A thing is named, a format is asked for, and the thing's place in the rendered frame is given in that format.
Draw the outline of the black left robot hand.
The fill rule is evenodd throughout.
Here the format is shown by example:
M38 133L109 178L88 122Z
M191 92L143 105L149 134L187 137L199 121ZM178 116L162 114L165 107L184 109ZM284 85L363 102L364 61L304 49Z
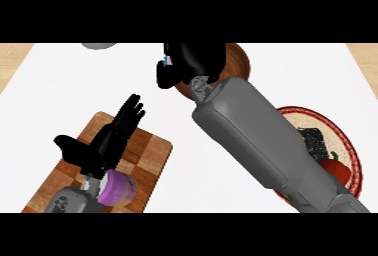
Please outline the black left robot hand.
M104 172L118 165L126 141L144 116L140 96L132 94L109 124L97 132L89 144L66 135L57 135L54 143L61 150L63 160L81 168L79 173L101 179Z

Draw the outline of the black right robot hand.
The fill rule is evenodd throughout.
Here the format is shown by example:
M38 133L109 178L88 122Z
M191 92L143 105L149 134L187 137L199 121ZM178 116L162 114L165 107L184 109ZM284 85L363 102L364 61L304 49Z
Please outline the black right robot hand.
M156 64L156 83L169 89L180 82L187 84L196 76L206 76L214 83L225 66L224 43L165 43L163 54L171 57L172 65Z

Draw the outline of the brown wooden bowl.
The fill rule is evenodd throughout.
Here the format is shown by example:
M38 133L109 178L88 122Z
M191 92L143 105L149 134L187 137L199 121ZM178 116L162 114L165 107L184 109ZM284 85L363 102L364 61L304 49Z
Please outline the brown wooden bowl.
M249 78L250 65L249 65L247 55L242 47L236 43L224 43L224 44L225 44L225 66L221 71L218 80L214 83L208 83L211 86L215 86L215 84L230 76L236 76L243 79ZM188 91L188 83L184 84L182 82L180 82L175 85L175 89L187 99L191 98L191 94Z

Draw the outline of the red rimmed woven placemat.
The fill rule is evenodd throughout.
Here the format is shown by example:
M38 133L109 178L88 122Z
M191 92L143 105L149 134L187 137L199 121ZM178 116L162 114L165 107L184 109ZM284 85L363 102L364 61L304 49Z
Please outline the red rimmed woven placemat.
M286 106L280 107L277 111L295 127L296 131L298 128L317 128L320 130L329 154L327 158L332 157L330 152L335 152L338 154L339 162L351 170L351 178L343 187L354 197L358 197L363 181L361 164L355 149L342 130L320 113L304 107Z

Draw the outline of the checkered wooden cutting board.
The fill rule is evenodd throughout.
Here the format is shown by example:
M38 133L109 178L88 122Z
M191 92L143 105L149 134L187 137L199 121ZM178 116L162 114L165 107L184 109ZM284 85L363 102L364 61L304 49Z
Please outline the checkered wooden cutting board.
M135 179L135 197L122 207L104 207L103 213L143 212L171 150L172 145L165 139L135 129L116 166L116 170ZM22 212L41 213L54 193L64 186L79 187L82 180L79 168L58 160Z

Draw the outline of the purple rimmed can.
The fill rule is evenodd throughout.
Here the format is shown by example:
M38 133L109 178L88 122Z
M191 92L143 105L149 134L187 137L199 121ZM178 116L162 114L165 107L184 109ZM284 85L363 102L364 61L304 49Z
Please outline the purple rimmed can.
M135 180L134 178L109 169L100 181L100 191L97 195L97 202L104 206L120 207L125 206L135 196Z

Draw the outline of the grey round object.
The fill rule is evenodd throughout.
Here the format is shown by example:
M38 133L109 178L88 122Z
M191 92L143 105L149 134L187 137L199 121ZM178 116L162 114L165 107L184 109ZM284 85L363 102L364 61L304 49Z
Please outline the grey round object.
M107 49L115 46L116 43L81 43L81 45L91 50Z

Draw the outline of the black speckled sponge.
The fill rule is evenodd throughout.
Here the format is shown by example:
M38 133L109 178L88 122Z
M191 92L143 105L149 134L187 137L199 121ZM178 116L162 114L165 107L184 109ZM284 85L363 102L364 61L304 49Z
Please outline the black speckled sponge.
M298 128L298 132L302 136L307 152L312 159L315 161L326 159L329 154L320 130L317 128Z

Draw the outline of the red bell pepper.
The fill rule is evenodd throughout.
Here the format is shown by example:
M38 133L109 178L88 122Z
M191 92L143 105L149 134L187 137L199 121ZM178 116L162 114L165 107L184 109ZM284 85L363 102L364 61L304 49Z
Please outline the red bell pepper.
M338 154L330 152L332 157L317 161L324 171L336 178L342 185L346 185L351 178L349 168L339 162Z

